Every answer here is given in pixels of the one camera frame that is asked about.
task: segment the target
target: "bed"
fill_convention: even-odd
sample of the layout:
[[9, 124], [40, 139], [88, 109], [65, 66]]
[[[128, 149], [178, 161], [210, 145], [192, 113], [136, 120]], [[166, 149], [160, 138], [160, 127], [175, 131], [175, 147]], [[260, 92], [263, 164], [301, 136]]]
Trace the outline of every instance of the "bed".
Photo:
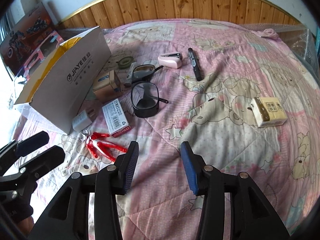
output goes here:
[[[167, 105], [160, 103], [157, 115], [137, 118], [130, 89], [124, 88], [119, 98], [133, 129], [112, 140], [123, 146], [135, 140], [140, 147], [132, 188], [127, 195], [117, 196], [124, 239], [195, 239], [203, 198], [189, 190], [179, 156], [183, 141], [189, 141], [195, 154], [222, 172], [249, 173], [290, 232], [301, 223], [320, 191], [320, 89], [280, 38], [261, 38], [234, 23], [182, 18], [128, 23], [109, 31], [105, 39], [112, 56], [102, 71], [114, 69], [122, 81], [128, 70], [119, 70], [117, 61], [123, 57], [157, 66], [161, 53], [183, 54], [180, 69], [163, 68], [152, 78], [160, 97], [169, 100]], [[203, 81], [194, 78], [189, 47], [198, 56]], [[249, 102], [259, 96], [280, 99], [288, 116], [284, 125], [256, 126]], [[99, 111], [89, 131], [108, 132], [102, 105], [91, 91], [81, 110], [89, 106]], [[39, 131], [21, 118], [14, 138]], [[72, 172], [90, 174], [110, 164], [104, 157], [94, 159], [84, 137], [75, 131], [49, 135], [44, 148], [59, 145], [66, 159], [38, 181], [31, 200], [35, 219]], [[20, 159], [16, 166], [44, 148]], [[94, 239], [93, 200], [91, 195], [90, 239]], [[225, 207], [224, 238], [228, 239], [228, 195]]]

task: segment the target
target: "clear lens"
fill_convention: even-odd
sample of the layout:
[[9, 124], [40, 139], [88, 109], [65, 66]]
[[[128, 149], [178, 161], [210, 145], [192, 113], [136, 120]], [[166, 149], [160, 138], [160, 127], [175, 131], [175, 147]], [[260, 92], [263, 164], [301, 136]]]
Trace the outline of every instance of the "clear lens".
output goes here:
[[159, 101], [158, 88], [152, 83], [138, 83], [132, 88], [131, 98], [137, 109], [153, 108]]
[[136, 67], [133, 70], [132, 75], [134, 78], [142, 78], [142, 77], [145, 77], [145, 76], [151, 74], [154, 70], [155, 70], [154, 65], [141, 65], [141, 66]]

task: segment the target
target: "small box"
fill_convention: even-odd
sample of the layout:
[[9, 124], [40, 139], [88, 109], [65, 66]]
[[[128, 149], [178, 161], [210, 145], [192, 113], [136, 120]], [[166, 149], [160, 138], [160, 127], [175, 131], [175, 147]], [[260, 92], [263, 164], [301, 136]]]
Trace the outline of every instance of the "small box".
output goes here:
[[121, 82], [115, 71], [98, 75], [93, 82], [93, 92], [101, 103], [122, 96]]
[[96, 117], [97, 114], [95, 113], [94, 109], [83, 110], [72, 120], [73, 130], [76, 132], [81, 132], [84, 128], [92, 124]]
[[253, 98], [250, 105], [258, 127], [282, 125], [287, 120], [278, 98]]
[[131, 126], [124, 115], [119, 99], [106, 104], [102, 107], [102, 110], [107, 121], [109, 133], [113, 137], [118, 137], [131, 130]]

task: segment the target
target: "pink stapler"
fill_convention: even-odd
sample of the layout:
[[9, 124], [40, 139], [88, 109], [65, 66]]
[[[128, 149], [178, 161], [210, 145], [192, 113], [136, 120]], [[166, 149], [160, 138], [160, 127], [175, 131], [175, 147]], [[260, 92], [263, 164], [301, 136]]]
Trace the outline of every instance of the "pink stapler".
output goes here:
[[180, 52], [172, 52], [162, 54], [158, 57], [159, 65], [163, 65], [169, 68], [180, 68], [182, 65], [182, 54]]

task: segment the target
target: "metal screw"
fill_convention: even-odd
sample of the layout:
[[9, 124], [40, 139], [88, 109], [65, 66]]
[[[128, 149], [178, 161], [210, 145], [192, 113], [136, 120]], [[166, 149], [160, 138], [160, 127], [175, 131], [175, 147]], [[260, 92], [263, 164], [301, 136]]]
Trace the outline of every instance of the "metal screw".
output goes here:
[[11, 194], [11, 198], [15, 199], [18, 196], [18, 193], [14, 190]]
[[71, 178], [73, 178], [73, 179], [77, 179], [79, 177], [80, 177], [80, 173], [79, 172], [74, 172], [74, 173], [71, 174]]
[[203, 168], [205, 171], [213, 171], [213, 167], [211, 165], [205, 165]]
[[248, 173], [246, 172], [240, 172], [240, 177], [243, 178], [243, 179], [247, 179], [249, 177]]
[[113, 165], [113, 164], [107, 166], [107, 170], [108, 170], [108, 171], [114, 171], [116, 168], [117, 168], [117, 166], [115, 166], [115, 165]]

